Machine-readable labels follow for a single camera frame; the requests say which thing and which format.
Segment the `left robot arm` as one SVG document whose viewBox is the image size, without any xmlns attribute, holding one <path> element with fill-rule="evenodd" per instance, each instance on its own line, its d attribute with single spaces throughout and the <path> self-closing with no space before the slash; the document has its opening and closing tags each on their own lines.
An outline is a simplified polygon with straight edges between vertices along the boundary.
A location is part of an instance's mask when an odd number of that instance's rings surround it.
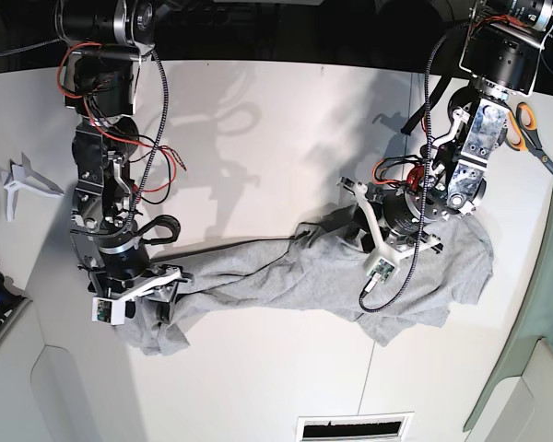
<svg viewBox="0 0 553 442">
<path fill-rule="evenodd" d="M 358 203 L 360 227 L 371 237 L 363 265 L 371 280 L 390 278 L 418 251 L 441 251 L 440 239 L 425 226 L 476 210 L 489 158 L 499 146 L 531 153 L 553 175 L 535 113 L 524 102 L 507 102 L 513 94 L 532 94 L 552 32 L 553 1 L 475 2 L 459 60 L 470 81 L 451 96 L 448 133 L 429 134 L 415 155 L 382 160 L 369 184 L 341 179 Z"/>
</svg>

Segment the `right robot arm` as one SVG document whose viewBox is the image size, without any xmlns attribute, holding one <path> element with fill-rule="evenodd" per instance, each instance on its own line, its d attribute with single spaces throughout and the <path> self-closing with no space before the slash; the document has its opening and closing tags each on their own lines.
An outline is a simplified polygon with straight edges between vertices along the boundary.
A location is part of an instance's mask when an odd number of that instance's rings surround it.
<svg viewBox="0 0 553 442">
<path fill-rule="evenodd" d="M 178 288 L 189 280 L 180 267 L 151 261 L 147 251 L 175 242 L 180 222 L 172 215 L 143 226 L 136 221 L 146 183 L 131 176 L 134 153 L 144 149 L 147 164 L 162 154 L 170 172 L 181 164 L 133 119 L 141 65 L 155 55 L 155 13 L 151 1 L 59 1 L 54 7 L 56 33 L 67 45 L 57 85 L 80 118 L 72 142 L 77 182 L 69 235 L 88 274 L 92 319 L 112 326 L 132 318 L 139 299 L 169 323 Z"/>
</svg>

